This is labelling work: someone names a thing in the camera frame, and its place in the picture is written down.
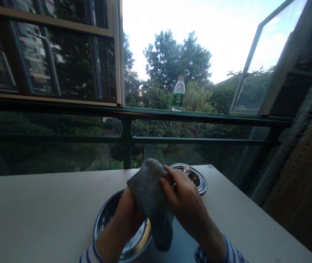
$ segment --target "wrist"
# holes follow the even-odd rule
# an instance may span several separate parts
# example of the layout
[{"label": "wrist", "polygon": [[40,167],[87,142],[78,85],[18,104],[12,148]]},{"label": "wrist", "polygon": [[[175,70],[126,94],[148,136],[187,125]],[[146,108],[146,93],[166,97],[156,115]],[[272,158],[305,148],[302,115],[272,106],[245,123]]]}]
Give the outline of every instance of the wrist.
[{"label": "wrist", "polygon": [[210,220],[206,226],[206,231],[197,240],[207,259],[211,262],[224,262],[226,258],[226,243],[217,225]]},{"label": "wrist", "polygon": [[120,226],[121,224],[112,219],[95,243],[96,250],[107,263],[118,262],[128,241]]}]

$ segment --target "right hand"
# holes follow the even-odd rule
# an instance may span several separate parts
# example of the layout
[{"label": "right hand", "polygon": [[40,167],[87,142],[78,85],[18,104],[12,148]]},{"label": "right hand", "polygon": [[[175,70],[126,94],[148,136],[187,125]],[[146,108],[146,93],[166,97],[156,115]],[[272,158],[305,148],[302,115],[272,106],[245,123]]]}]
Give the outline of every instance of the right hand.
[{"label": "right hand", "polygon": [[223,235],[210,218],[196,185],[183,171],[166,165],[165,169],[174,181],[176,191],[171,187],[171,180],[161,178],[160,183],[174,215],[185,231],[199,243],[208,259],[222,262],[226,257]]}]

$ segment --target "dish towel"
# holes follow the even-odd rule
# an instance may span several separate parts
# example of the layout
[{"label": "dish towel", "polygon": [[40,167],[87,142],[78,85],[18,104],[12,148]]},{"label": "dish towel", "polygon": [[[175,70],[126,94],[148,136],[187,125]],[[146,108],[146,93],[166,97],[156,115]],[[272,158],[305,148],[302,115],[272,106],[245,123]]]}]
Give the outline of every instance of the dish towel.
[{"label": "dish towel", "polygon": [[159,251],[168,251],[173,238],[173,217],[159,182],[167,171],[156,159],[147,159],[127,185],[136,203],[151,222],[151,234]]}]

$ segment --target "railing post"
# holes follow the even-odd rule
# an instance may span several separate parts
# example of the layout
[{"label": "railing post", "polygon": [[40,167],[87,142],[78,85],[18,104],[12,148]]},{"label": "railing post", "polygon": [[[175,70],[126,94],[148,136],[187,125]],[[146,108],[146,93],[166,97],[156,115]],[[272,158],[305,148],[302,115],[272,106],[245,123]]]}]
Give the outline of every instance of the railing post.
[{"label": "railing post", "polygon": [[131,168],[131,145],[132,145],[132,134],[131,134],[131,119],[122,119],[123,132],[121,134],[122,147],[123,147],[123,164],[124,169]]}]

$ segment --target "striped sleeve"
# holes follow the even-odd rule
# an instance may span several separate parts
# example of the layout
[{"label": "striped sleeve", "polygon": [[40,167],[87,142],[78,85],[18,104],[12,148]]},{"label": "striped sleeve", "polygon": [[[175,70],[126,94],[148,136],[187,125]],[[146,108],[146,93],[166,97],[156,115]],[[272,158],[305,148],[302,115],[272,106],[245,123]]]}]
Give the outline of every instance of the striped sleeve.
[{"label": "striped sleeve", "polygon": [[[245,260],[241,254],[240,251],[238,251],[229,240],[227,240],[226,236],[224,236],[225,244],[226,244],[226,258],[224,263],[248,263],[247,260]],[[195,252],[195,261],[197,263],[207,263],[209,262],[207,260],[206,254],[203,252],[201,247],[198,247]]]},{"label": "striped sleeve", "polygon": [[79,263],[105,263],[96,250],[95,242],[81,255]]}]

